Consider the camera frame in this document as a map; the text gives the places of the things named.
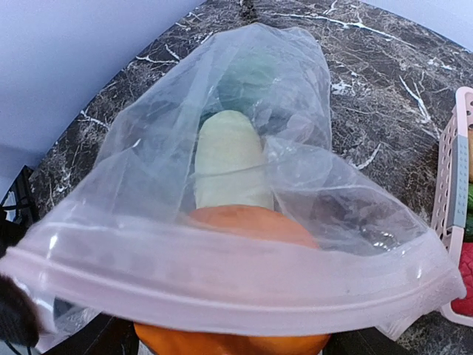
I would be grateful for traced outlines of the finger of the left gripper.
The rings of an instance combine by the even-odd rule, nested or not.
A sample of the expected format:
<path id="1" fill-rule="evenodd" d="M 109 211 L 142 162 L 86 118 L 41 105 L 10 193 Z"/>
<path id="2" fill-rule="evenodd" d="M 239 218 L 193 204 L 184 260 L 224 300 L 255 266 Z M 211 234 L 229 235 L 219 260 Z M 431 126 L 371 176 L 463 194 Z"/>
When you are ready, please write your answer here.
<path id="1" fill-rule="evenodd" d="M 9 277 L 1 275 L 1 340 L 34 347 L 38 318 L 30 298 Z"/>

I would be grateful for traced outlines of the red toy fruit front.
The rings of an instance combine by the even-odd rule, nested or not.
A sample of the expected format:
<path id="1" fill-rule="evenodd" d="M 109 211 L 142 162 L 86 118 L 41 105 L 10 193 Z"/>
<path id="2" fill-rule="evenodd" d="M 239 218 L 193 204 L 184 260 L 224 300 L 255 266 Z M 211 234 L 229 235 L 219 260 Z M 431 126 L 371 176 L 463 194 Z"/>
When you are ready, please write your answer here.
<path id="1" fill-rule="evenodd" d="M 473 243 L 463 243 L 459 270 L 463 278 L 463 283 L 466 287 L 467 294 L 463 299 L 456 299 L 451 302 L 452 310 L 456 314 L 472 317 L 473 305 L 472 305 L 472 247 Z"/>

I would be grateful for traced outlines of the green toy cucumber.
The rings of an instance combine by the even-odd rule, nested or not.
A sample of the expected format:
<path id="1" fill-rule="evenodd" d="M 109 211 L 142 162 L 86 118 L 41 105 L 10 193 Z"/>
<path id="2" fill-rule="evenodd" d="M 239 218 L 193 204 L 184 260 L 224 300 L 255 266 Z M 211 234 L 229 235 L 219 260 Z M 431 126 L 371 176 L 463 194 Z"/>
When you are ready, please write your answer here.
<path id="1" fill-rule="evenodd" d="M 473 184 L 469 184 L 468 197 L 467 197 L 467 213 L 466 213 L 466 224 L 463 234 L 464 243 L 473 242 Z"/>

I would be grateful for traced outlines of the clear zip top bag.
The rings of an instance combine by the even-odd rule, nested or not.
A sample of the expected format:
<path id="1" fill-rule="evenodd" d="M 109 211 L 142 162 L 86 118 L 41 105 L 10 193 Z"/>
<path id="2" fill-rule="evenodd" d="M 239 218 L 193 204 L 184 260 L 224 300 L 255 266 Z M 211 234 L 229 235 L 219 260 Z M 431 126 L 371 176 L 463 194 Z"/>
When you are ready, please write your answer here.
<path id="1" fill-rule="evenodd" d="M 248 113 L 274 208 L 198 209 L 200 128 L 231 62 L 250 57 L 274 68 Z M 414 322 L 466 294 L 436 233 L 333 153 L 317 40 L 264 24 L 213 35 L 122 110 L 90 173 L 1 271 L 167 341 L 223 335 L 258 353 Z"/>

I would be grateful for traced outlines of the white toy radish with leaves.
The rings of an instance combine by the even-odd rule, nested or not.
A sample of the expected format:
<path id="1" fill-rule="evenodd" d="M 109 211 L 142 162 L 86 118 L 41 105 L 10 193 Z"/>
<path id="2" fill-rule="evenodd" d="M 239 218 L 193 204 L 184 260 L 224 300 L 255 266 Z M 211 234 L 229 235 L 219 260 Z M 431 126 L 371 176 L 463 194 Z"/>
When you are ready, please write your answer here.
<path id="1" fill-rule="evenodd" d="M 194 197 L 198 209 L 248 205 L 272 210 L 274 197 L 265 172 L 262 139 L 248 113 L 254 111 L 274 80 L 265 58 L 231 62 L 216 85 L 213 112 L 205 119 L 194 162 Z"/>

